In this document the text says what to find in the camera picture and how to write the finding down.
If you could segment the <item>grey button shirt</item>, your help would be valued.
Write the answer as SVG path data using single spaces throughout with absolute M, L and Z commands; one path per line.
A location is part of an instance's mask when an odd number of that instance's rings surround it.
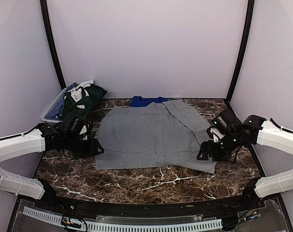
M 96 169 L 137 169 L 168 165 L 213 174 L 216 162 L 196 159 L 209 139 L 209 122 L 182 100 L 146 107 L 113 108 L 101 121 L 97 138 L 105 152 Z

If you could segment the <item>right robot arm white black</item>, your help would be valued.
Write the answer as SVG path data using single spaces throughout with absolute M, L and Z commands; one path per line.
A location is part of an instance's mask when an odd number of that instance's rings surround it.
M 240 148 L 257 146 L 260 151 L 275 152 L 289 159 L 278 172 L 251 179 L 238 205 L 250 209 L 260 199 L 293 190 L 293 130 L 277 124 L 272 118 L 250 115 L 240 121 L 234 114 L 222 112 L 207 129 L 210 140 L 202 142 L 197 160 L 236 162 Z

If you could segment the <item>blue printed t-shirt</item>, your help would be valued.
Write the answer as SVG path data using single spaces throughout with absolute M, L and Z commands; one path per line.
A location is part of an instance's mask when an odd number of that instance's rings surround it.
M 134 96 L 132 98 L 131 107 L 146 107 L 151 103 L 163 103 L 167 102 L 168 99 L 164 97 L 157 98 L 143 98 L 141 96 Z

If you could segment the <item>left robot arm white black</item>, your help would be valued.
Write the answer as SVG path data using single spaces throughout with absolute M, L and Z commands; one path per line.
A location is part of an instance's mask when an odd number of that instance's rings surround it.
M 0 163 L 32 153 L 68 150 L 82 157 L 104 153 L 91 130 L 84 122 L 55 125 L 40 123 L 33 129 L 0 138 Z M 60 207 L 53 187 L 43 179 L 31 179 L 11 173 L 0 167 L 0 191 L 27 196 L 41 203 L 50 211 Z

